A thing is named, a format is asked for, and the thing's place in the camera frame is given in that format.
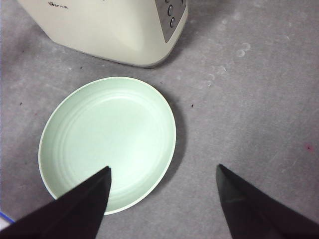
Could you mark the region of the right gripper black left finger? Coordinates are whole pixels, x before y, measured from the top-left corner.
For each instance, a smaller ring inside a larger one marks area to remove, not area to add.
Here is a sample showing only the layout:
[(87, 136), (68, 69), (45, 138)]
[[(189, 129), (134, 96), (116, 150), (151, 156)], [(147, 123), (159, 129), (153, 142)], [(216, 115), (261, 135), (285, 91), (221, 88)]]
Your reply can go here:
[(58, 199), (0, 232), (2, 239), (94, 239), (108, 204), (111, 168), (106, 166)]

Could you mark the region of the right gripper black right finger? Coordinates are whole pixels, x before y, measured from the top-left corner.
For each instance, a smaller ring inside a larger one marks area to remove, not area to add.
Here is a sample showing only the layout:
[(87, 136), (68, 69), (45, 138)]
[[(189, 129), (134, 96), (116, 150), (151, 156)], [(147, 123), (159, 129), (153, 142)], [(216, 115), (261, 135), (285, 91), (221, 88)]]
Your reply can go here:
[(271, 198), (222, 164), (220, 204), (234, 239), (317, 239), (319, 225)]

